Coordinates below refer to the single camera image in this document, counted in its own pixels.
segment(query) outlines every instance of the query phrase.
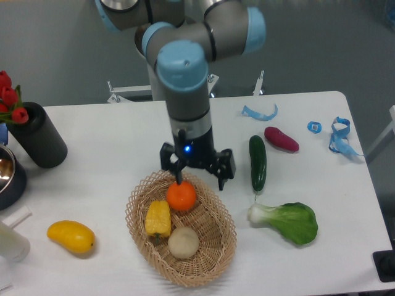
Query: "purple sweet potato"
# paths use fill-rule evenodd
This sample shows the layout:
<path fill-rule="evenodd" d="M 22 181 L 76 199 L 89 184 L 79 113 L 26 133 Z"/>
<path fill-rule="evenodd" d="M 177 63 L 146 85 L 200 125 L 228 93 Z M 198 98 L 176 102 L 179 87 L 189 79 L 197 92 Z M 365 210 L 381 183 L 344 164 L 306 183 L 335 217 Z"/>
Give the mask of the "purple sweet potato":
<path fill-rule="evenodd" d="M 265 129 L 265 138 L 276 147 L 291 152 L 299 151 L 299 144 L 278 128 L 272 126 L 267 127 Z"/>

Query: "white bottle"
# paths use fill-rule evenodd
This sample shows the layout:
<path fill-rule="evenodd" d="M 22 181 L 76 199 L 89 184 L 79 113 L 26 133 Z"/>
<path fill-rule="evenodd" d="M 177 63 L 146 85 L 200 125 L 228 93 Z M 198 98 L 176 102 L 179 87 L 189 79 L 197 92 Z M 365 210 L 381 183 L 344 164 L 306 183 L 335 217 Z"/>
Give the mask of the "white bottle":
<path fill-rule="evenodd" d="M 18 262 L 24 259 L 29 251 L 29 240 L 0 221 L 0 256 Z"/>

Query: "gray floor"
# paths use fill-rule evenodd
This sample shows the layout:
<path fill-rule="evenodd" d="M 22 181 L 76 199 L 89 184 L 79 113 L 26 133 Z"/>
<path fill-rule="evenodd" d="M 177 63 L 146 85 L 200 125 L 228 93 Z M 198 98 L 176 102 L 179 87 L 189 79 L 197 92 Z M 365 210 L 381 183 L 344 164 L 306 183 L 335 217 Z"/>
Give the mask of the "gray floor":
<path fill-rule="evenodd" d="M 366 151 L 395 105 L 395 33 L 383 18 L 385 1 L 244 2 L 264 13 L 267 42 L 260 52 L 210 65 L 221 78 L 218 92 L 248 93 L 262 69 L 267 94 L 341 91 Z M 202 19 L 198 7 L 188 12 Z M 149 84 L 134 32 L 109 33 L 93 1 L 2 2 L 0 68 L 22 85 L 25 101 L 105 103 L 107 80 L 113 87 Z M 395 216 L 394 151 L 395 141 L 369 166 L 386 217 Z"/>

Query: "mango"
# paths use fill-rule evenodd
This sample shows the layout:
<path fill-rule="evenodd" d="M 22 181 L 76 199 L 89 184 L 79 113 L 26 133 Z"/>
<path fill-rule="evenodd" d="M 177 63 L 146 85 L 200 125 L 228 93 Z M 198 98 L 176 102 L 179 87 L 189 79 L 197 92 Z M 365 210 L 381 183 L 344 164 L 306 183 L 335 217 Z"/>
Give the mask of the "mango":
<path fill-rule="evenodd" d="M 55 222 L 47 236 L 72 253 L 86 253 L 94 247 L 94 232 L 76 221 Z"/>

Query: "yellow bell pepper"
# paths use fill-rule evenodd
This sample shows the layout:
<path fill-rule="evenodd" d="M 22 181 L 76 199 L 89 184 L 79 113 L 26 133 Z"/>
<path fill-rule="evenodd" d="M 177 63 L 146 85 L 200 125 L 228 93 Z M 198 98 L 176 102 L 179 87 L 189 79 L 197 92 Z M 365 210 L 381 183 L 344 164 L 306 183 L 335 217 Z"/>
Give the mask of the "yellow bell pepper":
<path fill-rule="evenodd" d="M 149 236 L 168 237 L 172 231 L 172 217 L 166 200 L 155 200 L 149 205 L 146 232 Z"/>

